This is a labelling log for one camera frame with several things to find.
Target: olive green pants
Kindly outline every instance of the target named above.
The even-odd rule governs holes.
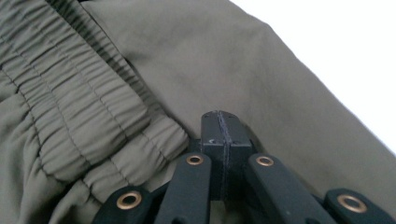
[[[311,192],[354,189],[396,217],[395,157],[232,3],[0,5],[2,223],[90,223],[114,190],[157,188],[218,109]],[[216,204],[214,214],[240,222]]]

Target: garment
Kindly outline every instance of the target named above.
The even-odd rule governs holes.
[[[78,2],[0,5],[1,223],[90,223],[187,135]]]
[[[198,137],[214,109],[318,196],[354,189],[396,217],[395,158],[228,1],[1,1],[0,65],[2,223],[90,223],[114,190],[159,187],[180,126]]]

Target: brass grommet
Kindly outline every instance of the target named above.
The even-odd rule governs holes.
[[[357,203],[358,206],[348,204],[347,200]],[[349,211],[352,211],[355,213],[365,213],[367,211],[366,204],[354,196],[347,195],[347,194],[341,194],[337,197],[337,201]]]
[[[134,201],[131,203],[125,202],[125,199],[128,197],[133,197]],[[142,195],[138,191],[131,191],[128,193],[122,194],[117,199],[117,207],[122,210],[128,210],[137,207],[142,202]]]
[[[198,155],[193,155],[193,156],[189,156],[186,159],[186,161],[189,165],[199,165],[202,162],[204,162],[204,158],[202,158],[201,156],[198,156]]]
[[[256,159],[256,162],[262,166],[272,166],[274,161],[269,157],[260,156]]]

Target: white background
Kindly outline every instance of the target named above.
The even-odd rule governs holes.
[[[396,1],[232,0],[396,155]]]

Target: black plastic mechanism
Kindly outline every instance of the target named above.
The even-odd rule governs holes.
[[[257,153],[238,117],[223,111],[202,116],[202,139],[191,140],[172,180],[147,192],[114,192],[94,224],[205,224],[210,201],[238,201],[246,223],[396,224],[381,208],[349,189],[312,196],[277,158]]]

